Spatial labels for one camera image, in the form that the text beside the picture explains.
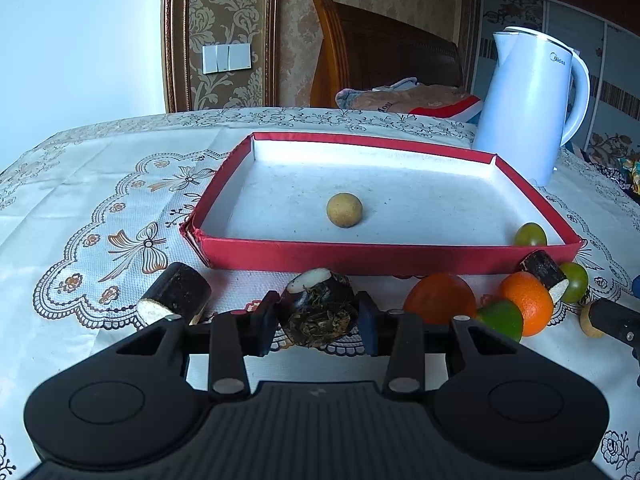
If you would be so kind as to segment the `beige longan fruit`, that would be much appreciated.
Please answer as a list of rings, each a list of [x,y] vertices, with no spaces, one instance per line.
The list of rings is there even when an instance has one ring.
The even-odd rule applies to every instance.
[[[363,206],[356,195],[338,193],[333,195],[326,204],[326,215],[334,226],[348,229],[361,221]]]
[[[582,308],[582,312],[580,312],[579,315],[580,328],[582,329],[582,332],[589,338],[601,338],[604,336],[602,330],[599,330],[596,326],[594,326],[590,318],[592,310],[600,303],[600,300],[591,301],[589,304],[586,304],[585,307]]]

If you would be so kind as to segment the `dark water chestnut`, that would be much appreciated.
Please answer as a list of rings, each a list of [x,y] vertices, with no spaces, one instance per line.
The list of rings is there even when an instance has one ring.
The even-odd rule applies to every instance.
[[[358,302],[346,276],[315,268],[288,282],[276,315],[296,346],[321,347],[352,331],[358,320]]]

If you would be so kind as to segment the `green tomato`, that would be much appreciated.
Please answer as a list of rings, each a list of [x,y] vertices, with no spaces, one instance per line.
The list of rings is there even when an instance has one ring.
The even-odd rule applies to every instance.
[[[589,284],[588,273],[576,262],[562,263],[560,269],[568,279],[568,286],[562,296],[562,301],[567,304],[576,304],[585,296]]]
[[[546,232],[544,232],[544,229],[539,224],[527,222],[516,231],[513,245],[520,247],[547,246],[548,240]]]

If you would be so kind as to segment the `orange tangerine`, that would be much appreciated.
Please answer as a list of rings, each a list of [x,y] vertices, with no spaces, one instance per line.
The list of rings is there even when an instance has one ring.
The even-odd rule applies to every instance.
[[[426,324],[447,325],[456,315],[474,318],[476,300],[471,287],[457,275],[436,273],[422,278],[410,290],[404,311]]]
[[[551,320],[554,303],[533,274],[521,271],[508,275],[498,286],[498,297],[511,301],[520,310],[524,337],[539,334]]]

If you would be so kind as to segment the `dark sugarcane piece left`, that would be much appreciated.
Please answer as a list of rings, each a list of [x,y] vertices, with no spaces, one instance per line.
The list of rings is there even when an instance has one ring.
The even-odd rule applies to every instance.
[[[151,325],[169,315],[178,315],[195,325],[209,302],[208,281],[185,263],[171,263],[137,303],[138,315]]]

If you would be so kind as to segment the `green cucumber piece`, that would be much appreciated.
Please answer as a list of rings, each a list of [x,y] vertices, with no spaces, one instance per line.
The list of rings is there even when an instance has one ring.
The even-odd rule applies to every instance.
[[[516,342],[523,336],[523,317],[520,309],[510,300],[497,300],[477,310],[476,318],[496,332]]]

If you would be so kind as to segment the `red shallow box tray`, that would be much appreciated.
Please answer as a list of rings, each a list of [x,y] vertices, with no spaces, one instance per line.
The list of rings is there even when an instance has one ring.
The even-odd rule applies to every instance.
[[[326,204],[356,195],[342,229]],[[582,239],[504,160],[453,146],[378,136],[253,132],[229,154],[181,226],[214,269],[415,276],[506,274],[527,256],[527,222],[548,255],[572,260]]]

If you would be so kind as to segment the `white electric kettle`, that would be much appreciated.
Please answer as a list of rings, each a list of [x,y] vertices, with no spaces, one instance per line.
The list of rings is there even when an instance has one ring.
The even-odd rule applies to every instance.
[[[545,186],[560,149],[586,117],[588,67],[574,49],[538,30],[508,26],[494,39],[498,61],[473,148]]]

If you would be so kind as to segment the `patterned pillow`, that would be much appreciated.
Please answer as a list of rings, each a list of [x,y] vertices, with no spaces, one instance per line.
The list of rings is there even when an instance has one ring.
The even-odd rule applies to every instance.
[[[416,77],[370,90],[343,89],[337,92],[335,103],[341,110],[413,114],[473,125],[483,110],[483,101],[462,88],[421,84]]]

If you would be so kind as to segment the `wooden headboard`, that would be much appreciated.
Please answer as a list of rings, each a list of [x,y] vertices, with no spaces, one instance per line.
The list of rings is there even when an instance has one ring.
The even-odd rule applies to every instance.
[[[414,77],[461,87],[458,47],[426,30],[334,0],[312,0],[322,43],[311,85],[312,107],[334,107],[337,92],[368,90]]]

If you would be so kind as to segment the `white wall switch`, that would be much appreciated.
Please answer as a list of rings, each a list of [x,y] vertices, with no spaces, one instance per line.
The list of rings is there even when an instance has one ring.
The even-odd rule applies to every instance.
[[[250,44],[206,44],[202,49],[204,74],[236,72],[252,68]]]

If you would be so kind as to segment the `gilded wall frame moulding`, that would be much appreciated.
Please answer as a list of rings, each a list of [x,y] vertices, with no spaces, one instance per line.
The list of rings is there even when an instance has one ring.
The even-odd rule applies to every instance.
[[[262,0],[262,32],[258,52],[262,60],[262,105],[279,97],[278,0]],[[169,113],[194,110],[189,49],[189,0],[162,0],[162,62],[165,106]]]

